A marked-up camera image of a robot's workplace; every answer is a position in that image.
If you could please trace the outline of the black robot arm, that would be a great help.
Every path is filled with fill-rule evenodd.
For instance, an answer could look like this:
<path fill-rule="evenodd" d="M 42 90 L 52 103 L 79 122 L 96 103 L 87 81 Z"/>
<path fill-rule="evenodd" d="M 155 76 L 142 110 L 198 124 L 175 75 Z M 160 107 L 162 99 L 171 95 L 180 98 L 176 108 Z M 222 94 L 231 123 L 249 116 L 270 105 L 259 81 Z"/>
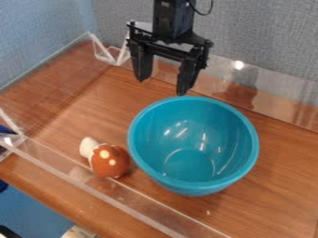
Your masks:
<path fill-rule="evenodd" d="M 180 62 L 176 94 L 183 96 L 194 87 L 199 72 L 207 67 L 214 43 L 193 32 L 197 0 L 154 0 L 152 22 L 131 20 L 127 23 L 132 69 L 139 82 L 151 77 L 154 56 Z"/>

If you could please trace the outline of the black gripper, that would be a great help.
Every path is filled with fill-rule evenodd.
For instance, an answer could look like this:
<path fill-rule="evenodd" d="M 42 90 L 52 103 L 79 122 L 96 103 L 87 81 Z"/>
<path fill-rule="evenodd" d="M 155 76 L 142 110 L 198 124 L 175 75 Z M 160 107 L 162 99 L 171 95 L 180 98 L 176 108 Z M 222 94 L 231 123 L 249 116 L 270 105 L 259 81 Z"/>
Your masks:
<path fill-rule="evenodd" d="M 131 20 L 127 46 L 131 51 L 134 75 L 139 82 L 151 77 L 155 56 L 182 62 L 179 67 L 176 94 L 183 96 L 195 85 L 201 69 L 207 66 L 210 48 L 214 43 L 187 30 L 172 38 L 160 35 L 152 25 Z"/>

